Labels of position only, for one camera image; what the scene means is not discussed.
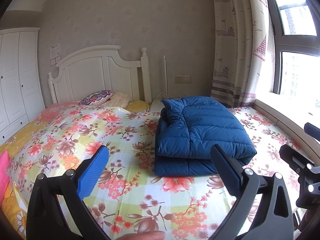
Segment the slim white desk lamp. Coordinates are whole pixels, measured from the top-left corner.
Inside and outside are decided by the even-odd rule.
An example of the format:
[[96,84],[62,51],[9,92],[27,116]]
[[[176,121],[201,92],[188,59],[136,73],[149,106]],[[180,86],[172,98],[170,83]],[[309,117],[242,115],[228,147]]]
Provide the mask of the slim white desk lamp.
[[166,97],[168,98],[169,92],[168,92],[167,58],[166,58],[165,55],[162,56],[162,63],[163,63],[165,95],[166,95]]

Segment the wall power socket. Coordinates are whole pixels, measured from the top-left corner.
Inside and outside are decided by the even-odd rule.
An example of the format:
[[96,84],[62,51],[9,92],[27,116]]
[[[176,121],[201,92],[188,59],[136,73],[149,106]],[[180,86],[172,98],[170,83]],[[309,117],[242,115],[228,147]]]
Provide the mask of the wall power socket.
[[175,83],[189,84],[191,83],[191,75],[175,75]]

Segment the cream fluffy pillow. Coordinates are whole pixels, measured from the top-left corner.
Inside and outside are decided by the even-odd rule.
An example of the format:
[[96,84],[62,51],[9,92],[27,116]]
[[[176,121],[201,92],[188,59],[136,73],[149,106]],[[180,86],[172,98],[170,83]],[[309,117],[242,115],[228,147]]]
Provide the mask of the cream fluffy pillow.
[[129,95],[122,92],[116,92],[112,95],[112,97],[109,100],[107,100],[101,106],[126,108],[130,101],[131,98]]

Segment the paper notice on wall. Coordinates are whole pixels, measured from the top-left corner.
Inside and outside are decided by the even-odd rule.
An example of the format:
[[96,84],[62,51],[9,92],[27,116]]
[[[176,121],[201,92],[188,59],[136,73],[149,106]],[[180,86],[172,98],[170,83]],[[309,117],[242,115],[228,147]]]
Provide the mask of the paper notice on wall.
[[55,66],[61,61],[61,45],[60,43],[50,48],[50,65]]

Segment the pink cloth item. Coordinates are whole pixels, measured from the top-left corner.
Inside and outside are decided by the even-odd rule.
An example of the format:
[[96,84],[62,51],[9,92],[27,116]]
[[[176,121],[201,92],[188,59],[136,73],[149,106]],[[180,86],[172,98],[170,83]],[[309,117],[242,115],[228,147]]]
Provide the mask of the pink cloth item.
[[0,206],[2,205],[5,192],[7,190],[10,178],[7,175],[7,169],[11,163],[11,158],[7,151],[4,151],[0,156]]

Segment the patterned window curtain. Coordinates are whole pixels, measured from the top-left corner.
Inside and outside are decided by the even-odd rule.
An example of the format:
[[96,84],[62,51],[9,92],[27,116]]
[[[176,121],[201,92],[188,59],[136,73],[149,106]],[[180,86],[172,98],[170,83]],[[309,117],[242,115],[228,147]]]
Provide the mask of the patterned window curtain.
[[215,61],[210,96],[251,106],[273,89],[275,45],[267,0],[213,0]]

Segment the blue quilted puffer jacket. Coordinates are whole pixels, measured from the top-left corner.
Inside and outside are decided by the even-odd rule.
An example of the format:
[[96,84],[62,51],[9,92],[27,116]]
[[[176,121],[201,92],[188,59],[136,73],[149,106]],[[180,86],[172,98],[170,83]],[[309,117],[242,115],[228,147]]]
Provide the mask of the blue quilted puffer jacket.
[[205,96],[163,100],[155,133],[155,175],[188,177],[216,174],[210,149],[218,144],[241,166],[257,154],[240,121],[221,103]]

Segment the white bedside table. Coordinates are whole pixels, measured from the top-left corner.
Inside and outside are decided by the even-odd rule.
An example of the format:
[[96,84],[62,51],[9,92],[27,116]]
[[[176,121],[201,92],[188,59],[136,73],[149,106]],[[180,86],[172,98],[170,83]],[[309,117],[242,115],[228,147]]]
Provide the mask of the white bedside table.
[[149,108],[149,112],[161,112],[161,110],[164,108],[162,101],[162,99],[153,100]]

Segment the floral bed quilt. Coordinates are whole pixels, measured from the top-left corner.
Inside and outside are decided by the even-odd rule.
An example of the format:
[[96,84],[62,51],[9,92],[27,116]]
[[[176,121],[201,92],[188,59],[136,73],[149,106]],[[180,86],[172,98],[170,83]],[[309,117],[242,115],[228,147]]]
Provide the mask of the floral bed quilt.
[[84,204],[110,239],[159,230],[166,239],[208,239],[235,203],[217,174],[166,176],[155,155],[158,112],[119,107],[54,104],[5,139],[11,162],[2,210],[19,236],[82,239],[63,196],[57,218],[27,226],[27,209],[39,174],[57,177],[76,169],[105,146],[109,160]]

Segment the white wooden headboard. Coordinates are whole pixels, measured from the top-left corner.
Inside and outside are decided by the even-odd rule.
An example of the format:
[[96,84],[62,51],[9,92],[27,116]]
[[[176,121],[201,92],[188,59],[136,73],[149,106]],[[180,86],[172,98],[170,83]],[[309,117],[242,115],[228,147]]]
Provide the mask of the white wooden headboard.
[[138,61],[120,57],[121,46],[100,45],[80,49],[62,59],[56,78],[49,73],[53,103],[79,101],[93,92],[112,90],[130,96],[131,101],[152,102],[147,49]]

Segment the window with dark frame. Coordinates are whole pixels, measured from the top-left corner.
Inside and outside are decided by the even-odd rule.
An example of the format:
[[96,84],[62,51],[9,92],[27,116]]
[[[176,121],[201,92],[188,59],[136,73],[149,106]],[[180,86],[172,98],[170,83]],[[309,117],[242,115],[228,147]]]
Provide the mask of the window with dark frame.
[[267,0],[276,62],[273,92],[307,96],[319,85],[319,1]]

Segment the white wardrobe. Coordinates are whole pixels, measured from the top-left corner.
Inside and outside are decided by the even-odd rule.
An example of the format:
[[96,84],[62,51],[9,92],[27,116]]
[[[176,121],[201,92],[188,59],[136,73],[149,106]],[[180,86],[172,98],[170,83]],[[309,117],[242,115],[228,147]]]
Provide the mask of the white wardrobe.
[[38,61],[39,28],[1,30],[1,143],[45,109]]

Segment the patterned round cushion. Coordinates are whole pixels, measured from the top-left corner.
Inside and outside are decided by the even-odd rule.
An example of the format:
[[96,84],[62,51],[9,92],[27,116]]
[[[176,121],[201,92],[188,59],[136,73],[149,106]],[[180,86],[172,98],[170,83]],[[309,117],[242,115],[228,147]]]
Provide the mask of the patterned round cushion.
[[86,96],[84,99],[79,101],[79,105],[100,106],[112,98],[112,96],[113,92],[111,90],[101,90]]

